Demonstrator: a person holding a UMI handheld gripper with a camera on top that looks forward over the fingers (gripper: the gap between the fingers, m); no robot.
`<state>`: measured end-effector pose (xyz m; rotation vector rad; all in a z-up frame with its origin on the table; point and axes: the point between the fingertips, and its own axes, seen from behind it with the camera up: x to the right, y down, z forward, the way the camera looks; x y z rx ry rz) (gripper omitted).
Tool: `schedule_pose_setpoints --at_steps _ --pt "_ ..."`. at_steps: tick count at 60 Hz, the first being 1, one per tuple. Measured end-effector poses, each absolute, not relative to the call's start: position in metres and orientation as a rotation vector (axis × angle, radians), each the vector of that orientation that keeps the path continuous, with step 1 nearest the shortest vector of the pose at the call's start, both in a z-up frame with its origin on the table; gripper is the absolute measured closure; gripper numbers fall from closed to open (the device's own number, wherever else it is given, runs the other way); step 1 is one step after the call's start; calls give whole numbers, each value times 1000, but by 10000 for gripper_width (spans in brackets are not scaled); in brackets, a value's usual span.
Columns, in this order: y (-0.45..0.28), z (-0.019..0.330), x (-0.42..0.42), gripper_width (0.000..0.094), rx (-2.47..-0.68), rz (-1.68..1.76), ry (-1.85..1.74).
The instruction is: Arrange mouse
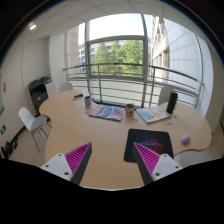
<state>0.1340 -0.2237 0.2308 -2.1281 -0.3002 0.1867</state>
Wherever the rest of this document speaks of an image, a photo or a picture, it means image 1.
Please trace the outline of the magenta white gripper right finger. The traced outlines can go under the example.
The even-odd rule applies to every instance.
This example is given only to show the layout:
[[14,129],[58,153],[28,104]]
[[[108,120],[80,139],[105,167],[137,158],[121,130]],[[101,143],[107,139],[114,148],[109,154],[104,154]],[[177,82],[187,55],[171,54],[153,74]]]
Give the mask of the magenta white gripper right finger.
[[168,154],[158,154],[139,143],[134,143],[133,155],[145,185],[182,169]]

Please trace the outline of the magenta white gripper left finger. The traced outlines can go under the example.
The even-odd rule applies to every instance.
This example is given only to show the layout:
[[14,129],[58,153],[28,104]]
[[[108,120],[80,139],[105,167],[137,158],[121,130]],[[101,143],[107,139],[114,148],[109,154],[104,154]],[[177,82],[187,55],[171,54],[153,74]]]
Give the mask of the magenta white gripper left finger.
[[79,185],[91,154],[92,144],[86,143],[67,154],[57,153],[42,166],[42,169]]

